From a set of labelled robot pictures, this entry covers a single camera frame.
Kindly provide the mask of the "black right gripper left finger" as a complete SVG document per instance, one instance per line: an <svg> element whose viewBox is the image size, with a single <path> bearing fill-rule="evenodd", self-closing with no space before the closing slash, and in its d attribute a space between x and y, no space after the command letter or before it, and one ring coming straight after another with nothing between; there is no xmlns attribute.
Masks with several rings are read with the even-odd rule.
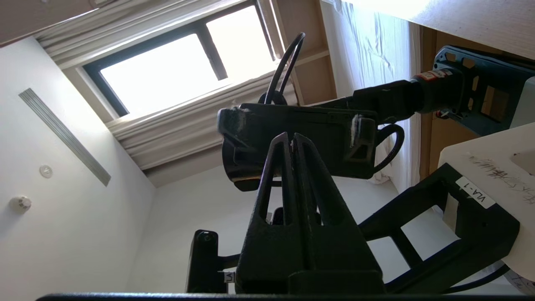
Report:
<svg viewBox="0 0 535 301"><path fill-rule="evenodd" d="M298 141L287 132L269 145L236 271L239 293L307 295L310 272L309 196ZM275 172L281 173L283 223L266 223Z"/></svg>

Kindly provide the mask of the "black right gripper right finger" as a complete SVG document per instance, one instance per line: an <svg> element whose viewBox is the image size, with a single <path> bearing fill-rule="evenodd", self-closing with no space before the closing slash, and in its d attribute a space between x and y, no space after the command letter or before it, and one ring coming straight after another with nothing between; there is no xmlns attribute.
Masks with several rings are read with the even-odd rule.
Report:
<svg viewBox="0 0 535 301"><path fill-rule="evenodd" d="M306 267L380 273L317 148L299 133L294 135L294 164Z"/></svg>

